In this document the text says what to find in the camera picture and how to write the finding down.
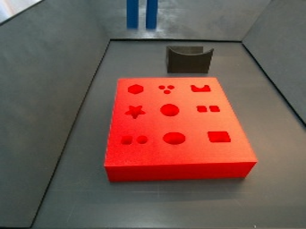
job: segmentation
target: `gray enclosure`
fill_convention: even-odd
[[[306,135],[297,118],[306,120],[305,1],[161,0],[157,30],[145,29],[145,3],[138,30],[126,29],[126,0],[44,0],[0,26],[0,226],[306,227]],[[114,42],[103,59],[110,40],[130,38],[231,41],[199,44],[219,48],[210,75],[221,79],[260,157],[246,181],[107,182],[117,78],[174,75],[165,72],[166,43]],[[206,203],[214,208],[203,216]],[[244,219],[222,211],[233,203]],[[170,215],[153,217],[161,211]],[[277,213],[270,220],[269,212]]]

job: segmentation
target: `gray wall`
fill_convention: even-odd
[[[157,30],[146,29],[146,0],[139,1],[139,29],[127,30],[126,2],[90,1],[111,38],[241,41],[270,0],[159,0]]]
[[[43,1],[0,27],[0,226],[36,215],[109,45],[93,14]]]
[[[306,1],[276,0],[244,44],[306,123]]]

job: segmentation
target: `red shape sorter box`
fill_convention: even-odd
[[[217,78],[121,79],[111,182],[246,177],[257,163]]]

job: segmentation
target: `top surface of box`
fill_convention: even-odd
[[[257,162],[217,78],[121,79],[105,166]]]

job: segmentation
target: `square hole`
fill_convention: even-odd
[[[229,132],[226,131],[209,131],[210,142],[231,142]]]

